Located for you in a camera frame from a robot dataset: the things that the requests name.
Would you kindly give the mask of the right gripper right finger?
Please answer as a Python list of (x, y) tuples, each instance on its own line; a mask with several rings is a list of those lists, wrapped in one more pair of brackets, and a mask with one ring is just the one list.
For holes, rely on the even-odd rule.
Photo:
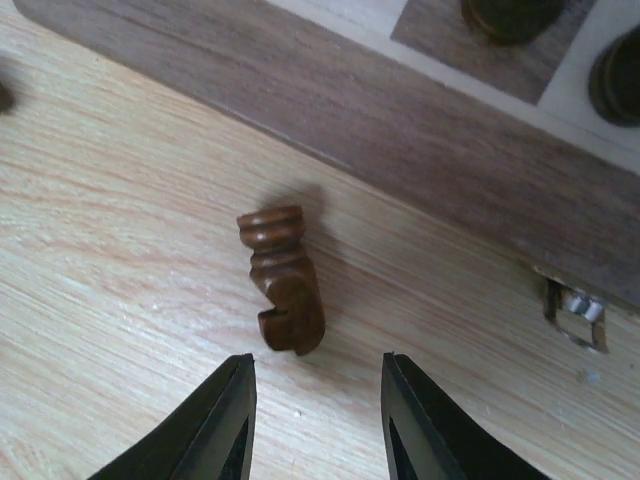
[(407, 355), (383, 355), (381, 414), (392, 479), (547, 477), (483, 429)]

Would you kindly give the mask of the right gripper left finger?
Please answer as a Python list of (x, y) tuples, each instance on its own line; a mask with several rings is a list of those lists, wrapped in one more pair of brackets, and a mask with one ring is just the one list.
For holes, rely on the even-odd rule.
[(249, 353), (227, 358), (165, 420), (93, 479), (247, 479), (256, 377)]

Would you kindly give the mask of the dark knight chess piece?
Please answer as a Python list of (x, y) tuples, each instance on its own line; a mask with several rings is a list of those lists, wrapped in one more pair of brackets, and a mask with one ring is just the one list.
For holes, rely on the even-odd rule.
[(274, 351), (304, 356), (325, 334), (325, 315), (316, 270), (302, 238), (298, 205), (269, 208), (236, 219), (243, 245), (252, 250), (249, 276), (272, 308), (258, 314), (260, 333)]

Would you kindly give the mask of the dark pawn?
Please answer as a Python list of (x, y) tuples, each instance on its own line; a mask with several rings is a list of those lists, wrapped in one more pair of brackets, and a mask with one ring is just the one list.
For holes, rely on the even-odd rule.
[(3, 82), (0, 83), (0, 113), (9, 112), (15, 105), (13, 92)]

